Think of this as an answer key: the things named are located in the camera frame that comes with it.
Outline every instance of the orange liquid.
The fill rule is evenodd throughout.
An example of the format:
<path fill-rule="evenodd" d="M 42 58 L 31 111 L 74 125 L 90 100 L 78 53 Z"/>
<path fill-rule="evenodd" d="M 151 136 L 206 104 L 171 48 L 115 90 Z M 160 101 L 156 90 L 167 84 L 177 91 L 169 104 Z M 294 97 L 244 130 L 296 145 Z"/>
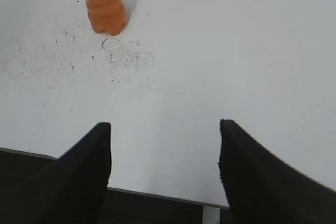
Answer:
<path fill-rule="evenodd" d="M 122 0 L 86 0 L 92 28 L 97 33 L 104 31 L 119 34 L 127 25 L 127 14 Z"/>

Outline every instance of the white table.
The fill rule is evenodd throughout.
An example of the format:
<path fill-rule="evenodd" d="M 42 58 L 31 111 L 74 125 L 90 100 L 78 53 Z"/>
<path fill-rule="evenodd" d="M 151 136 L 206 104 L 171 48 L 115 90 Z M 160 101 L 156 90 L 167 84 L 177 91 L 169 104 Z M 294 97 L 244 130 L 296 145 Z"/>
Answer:
<path fill-rule="evenodd" d="M 0 147 L 59 157 L 112 123 L 110 187 L 227 206 L 219 120 L 336 189 L 336 0 L 0 0 Z"/>

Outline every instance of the dark floor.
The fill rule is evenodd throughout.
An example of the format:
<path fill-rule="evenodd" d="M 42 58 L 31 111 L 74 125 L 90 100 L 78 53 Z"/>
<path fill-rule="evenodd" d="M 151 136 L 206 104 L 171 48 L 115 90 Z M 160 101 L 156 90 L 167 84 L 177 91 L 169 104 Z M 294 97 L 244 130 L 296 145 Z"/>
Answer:
<path fill-rule="evenodd" d="M 0 149 L 0 188 L 15 184 L 38 172 L 55 159 Z M 124 193 L 109 189 L 101 208 L 99 224 L 201 224 L 203 206 Z M 229 211 L 222 210 L 221 223 L 231 223 Z"/>

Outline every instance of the plastic bottle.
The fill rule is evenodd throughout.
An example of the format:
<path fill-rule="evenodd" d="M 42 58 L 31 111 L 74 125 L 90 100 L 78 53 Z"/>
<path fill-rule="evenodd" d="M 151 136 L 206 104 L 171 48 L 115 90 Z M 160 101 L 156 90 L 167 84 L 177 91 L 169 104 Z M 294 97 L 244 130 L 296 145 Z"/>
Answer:
<path fill-rule="evenodd" d="M 86 0 L 89 20 L 97 33 L 119 34 L 127 25 L 127 14 L 122 0 Z"/>

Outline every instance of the dark speck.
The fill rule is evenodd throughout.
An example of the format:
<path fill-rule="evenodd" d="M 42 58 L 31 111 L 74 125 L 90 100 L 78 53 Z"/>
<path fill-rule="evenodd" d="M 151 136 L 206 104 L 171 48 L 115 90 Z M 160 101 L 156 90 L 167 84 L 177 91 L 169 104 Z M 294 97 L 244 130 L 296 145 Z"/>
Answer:
<path fill-rule="evenodd" d="M 71 64 L 71 62 L 69 62 L 69 64 L 70 64 L 71 67 L 72 67 L 72 72 L 74 72 L 74 71 L 75 71 L 75 68 L 74 68 L 73 64 Z"/>

